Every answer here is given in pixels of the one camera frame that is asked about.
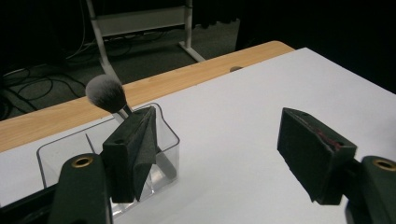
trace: transparent acrylic holder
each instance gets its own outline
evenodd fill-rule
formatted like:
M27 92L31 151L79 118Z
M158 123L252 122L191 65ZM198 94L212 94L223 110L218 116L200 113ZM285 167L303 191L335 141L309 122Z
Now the transparent acrylic holder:
M163 112L159 105L149 104L143 107L153 106L156 109L157 141L164 156L174 165L178 176L178 151L179 139L173 130L163 119ZM117 129L119 123L115 119L108 119L89 128L67 135L53 142L50 142L37 150L37 159L43 180L44 188L52 186L58 182L63 164L70 158L83 153L102 152L102 144ZM143 202L149 196L155 194L160 189L168 186L177 179L169 179L163 171L153 164L148 174L145 187L140 198ZM117 217L126 210L138 205L133 203L113 203L113 217Z

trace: brush handle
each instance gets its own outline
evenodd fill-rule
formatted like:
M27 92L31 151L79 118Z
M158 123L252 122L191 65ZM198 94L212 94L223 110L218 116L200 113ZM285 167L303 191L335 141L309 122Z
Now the brush handle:
M156 164L169 179L172 180L177 177L177 170L174 164L169 161L159 147L157 147Z
M121 110L113 114L114 119L118 123L123 123L129 116L132 115L131 107L125 105Z

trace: wooden table edge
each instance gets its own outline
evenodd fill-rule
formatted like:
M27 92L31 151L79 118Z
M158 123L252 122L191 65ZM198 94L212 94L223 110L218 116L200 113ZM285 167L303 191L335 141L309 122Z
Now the wooden table edge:
M235 66L246 67L294 51L279 41L242 49L201 63L125 84L130 106L141 105L167 94L230 73ZM54 105L26 115L0 121L0 152L66 131L108 116L86 97Z

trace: gray brush head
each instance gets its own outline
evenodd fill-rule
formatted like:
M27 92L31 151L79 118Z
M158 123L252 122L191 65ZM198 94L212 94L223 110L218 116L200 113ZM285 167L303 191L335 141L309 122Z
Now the gray brush head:
M118 79L109 75L94 77L85 88L88 100L112 114L127 105L125 92Z

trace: white table surface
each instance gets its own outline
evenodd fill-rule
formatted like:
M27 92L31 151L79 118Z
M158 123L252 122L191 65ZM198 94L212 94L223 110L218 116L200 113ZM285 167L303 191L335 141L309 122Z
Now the white table surface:
M356 144L358 161L396 161L395 94L310 49L154 102L180 138L179 179L115 223L346 223L347 199L311 203L276 150L283 107L311 114ZM39 147L95 122L0 153L0 204L42 189Z

